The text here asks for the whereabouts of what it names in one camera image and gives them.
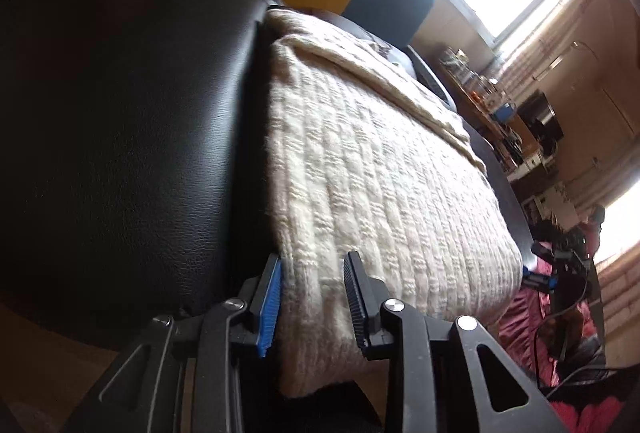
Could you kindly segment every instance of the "black plastic bracket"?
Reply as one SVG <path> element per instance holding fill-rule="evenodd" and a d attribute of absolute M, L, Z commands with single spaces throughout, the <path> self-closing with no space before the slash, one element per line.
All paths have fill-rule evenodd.
<path fill-rule="evenodd" d="M 191 430 L 242 433 L 238 370 L 241 358 L 257 359 L 258 350 L 271 344 L 264 338 L 273 334 L 279 283 L 280 259 L 272 254 L 260 278 L 247 280 L 239 297 L 204 316 L 153 318 L 89 390 L 62 431 L 178 433 L 186 365 L 196 357 Z"/>
<path fill-rule="evenodd" d="M 389 298 L 355 252 L 345 257 L 344 282 L 363 355 L 390 359 L 386 433 L 566 431 L 533 381 L 475 318 L 450 323 Z M 371 313 L 380 314 L 380 329 Z M 390 339 L 376 345 L 372 332 Z"/>

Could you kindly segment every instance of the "black armrest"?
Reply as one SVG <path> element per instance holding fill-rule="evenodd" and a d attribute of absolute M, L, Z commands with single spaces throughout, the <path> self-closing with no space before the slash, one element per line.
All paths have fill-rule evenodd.
<path fill-rule="evenodd" d="M 453 102 L 451 95 L 449 95 L 447 89 L 436 77 L 436 74 L 433 73 L 433 70 L 431 70 L 427 63 L 425 63 L 418 53 L 410 46 L 404 49 L 404 53 L 408 55 L 409 59 L 414 64 L 415 76 L 418 81 L 430 89 L 431 92 L 436 94 L 447 108 L 457 113 L 458 109 L 456 107 L 456 103 Z"/>
<path fill-rule="evenodd" d="M 198 315 L 226 299 L 228 278 L 244 274 L 233 264 L 259 272 L 254 257 L 266 255 L 241 261 L 230 248 L 248 219 L 252 243 L 270 238 L 268 225 L 256 228 L 261 185 L 247 187 L 263 178 L 262 155 L 242 155 L 236 169 L 240 139 L 264 147 L 258 108 L 243 108 L 247 92 L 266 95 L 270 41 L 258 38 L 266 8 L 263 0 L 0 2 L 2 102 L 11 106 L 0 142 L 15 166 L 0 174 L 10 187 L 2 300 L 66 336 L 119 350 L 154 315 Z M 246 203 L 232 204 L 241 188 Z"/>

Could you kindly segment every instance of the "white knitted blanket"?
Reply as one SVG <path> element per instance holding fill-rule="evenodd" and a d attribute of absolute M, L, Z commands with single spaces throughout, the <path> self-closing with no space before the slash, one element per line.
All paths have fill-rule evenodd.
<path fill-rule="evenodd" d="M 522 259 L 457 114 L 370 44 L 272 10 L 270 212 L 283 259 L 281 389 L 306 395 L 373 363 L 351 327 L 342 259 L 422 312 L 497 320 Z"/>

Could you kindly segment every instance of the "black leather upholstery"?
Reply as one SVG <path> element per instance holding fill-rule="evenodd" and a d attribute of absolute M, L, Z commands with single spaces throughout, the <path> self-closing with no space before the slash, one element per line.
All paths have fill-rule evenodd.
<path fill-rule="evenodd" d="M 261 0 L 1 5 L 5 300 L 117 346 L 157 312 L 199 313 L 224 297 L 241 90 L 255 79 L 265 10 Z"/>

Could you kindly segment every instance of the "black cable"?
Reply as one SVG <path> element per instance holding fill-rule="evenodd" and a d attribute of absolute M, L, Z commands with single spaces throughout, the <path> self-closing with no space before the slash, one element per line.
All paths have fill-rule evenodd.
<path fill-rule="evenodd" d="M 562 381 L 560 384 L 558 384 L 558 386 L 556 386 L 554 389 L 552 389 L 549 393 L 546 394 L 546 399 L 549 400 L 550 397 L 556 392 L 558 391 L 560 388 L 562 388 L 565 383 L 568 383 L 571 379 L 573 379 L 574 375 L 576 375 L 577 373 L 580 373 L 581 371 L 589 371 L 590 369 L 595 370 L 595 371 L 620 371 L 621 369 L 627 369 L 627 368 L 631 368 L 632 366 L 635 365 L 630 365 L 630 366 L 598 366 L 598 365 L 594 365 L 594 366 L 581 366 L 580 368 L 574 369 L 574 371 L 572 371 L 565 379 L 564 381 Z"/>
<path fill-rule="evenodd" d="M 542 320 L 542 323 L 538 325 L 538 328 L 536 328 L 536 331 L 533 334 L 533 358 L 536 365 L 536 386 L 538 387 L 538 389 L 540 389 L 540 367 L 538 366 L 538 332 L 540 332 L 542 325 L 544 325 L 547 321 L 560 317 L 562 314 L 564 314 L 568 310 L 571 310 L 572 308 L 574 308 L 584 298 L 584 295 L 587 293 L 589 281 L 587 280 L 588 273 L 587 273 L 586 267 L 582 264 L 582 262 L 580 262 L 580 266 L 582 267 L 582 272 L 584 273 L 584 288 L 582 289 L 582 293 L 580 294 L 580 297 L 575 301 L 574 304 L 570 305 L 564 310 L 556 312 L 555 314 L 548 315 L 546 318 L 544 318 Z"/>

